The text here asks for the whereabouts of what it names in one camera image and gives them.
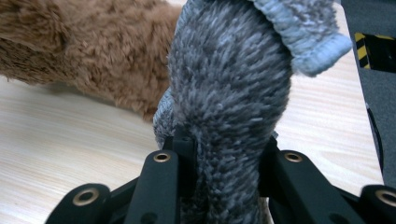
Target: brown plush toy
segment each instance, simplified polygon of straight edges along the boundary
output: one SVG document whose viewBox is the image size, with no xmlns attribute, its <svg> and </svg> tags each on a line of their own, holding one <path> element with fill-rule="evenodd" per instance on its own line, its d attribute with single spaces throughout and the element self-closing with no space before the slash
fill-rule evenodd
<svg viewBox="0 0 396 224">
<path fill-rule="evenodd" d="M 65 82 L 152 119 L 181 7 L 162 0 L 2 0 L 0 74 Z"/>
</svg>

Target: light wood surface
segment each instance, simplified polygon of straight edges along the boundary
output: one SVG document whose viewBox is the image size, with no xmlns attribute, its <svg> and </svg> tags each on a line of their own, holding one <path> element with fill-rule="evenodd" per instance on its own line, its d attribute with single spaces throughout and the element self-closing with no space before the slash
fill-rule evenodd
<svg viewBox="0 0 396 224">
<path fill-rule="evenodd" d="M 343 9 L 335 5 L 344 34 Z M 276 130 L 282 149 L 305 153 L 337 187 L 383 184 L 353 52 L 317 78 L 294 77 Z M 115 189 L 156 150 L 150 123 L 62 85 L 0 77 L 0 223 L 43 223 L 86 183 Z"/>
</svg>

